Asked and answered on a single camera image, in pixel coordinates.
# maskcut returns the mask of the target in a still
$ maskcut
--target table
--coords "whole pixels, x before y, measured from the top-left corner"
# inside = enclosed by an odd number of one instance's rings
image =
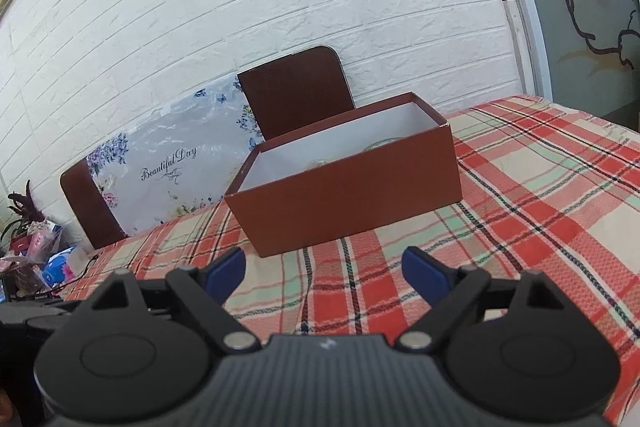
[[[537,268],[616,349],[622,376],[606,416],[617,424],[640,396],[640,135],[531,96],[465,109],[449,122],[460,203],[261,259],[220,202],[104,248],[66,298],[86,297],[119,267],[159,278],[238,245],[247,274],[225,307],[263,340],[382,332],[392,341],[428,309],[402,277],[405,247],[494,277]]]

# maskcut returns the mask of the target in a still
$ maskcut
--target floral poster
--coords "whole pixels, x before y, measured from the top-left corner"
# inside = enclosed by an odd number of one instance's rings
[[[220,201],[261,141],[233,74],[119,132],[87,163],[114,217],[135,235]]]

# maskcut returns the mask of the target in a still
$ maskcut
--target door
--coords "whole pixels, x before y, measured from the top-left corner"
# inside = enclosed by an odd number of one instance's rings
[[[638,124],[638,0],[534,0],[555,102]]]

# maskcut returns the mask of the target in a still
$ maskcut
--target brown chair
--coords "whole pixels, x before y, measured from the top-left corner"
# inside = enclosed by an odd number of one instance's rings
[[[94,248],[106,247],[127,237],[95,186],[86,158],[62,173],[60,186]]]
[[[340,58],[316,46],[238,74],[265,140],[354,108]]]

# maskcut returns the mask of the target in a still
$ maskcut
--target brown box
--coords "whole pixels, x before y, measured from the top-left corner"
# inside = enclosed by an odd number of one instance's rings
[[[261,257],[461,199],[449,123],[412,92],[257,145],[225,194]]]

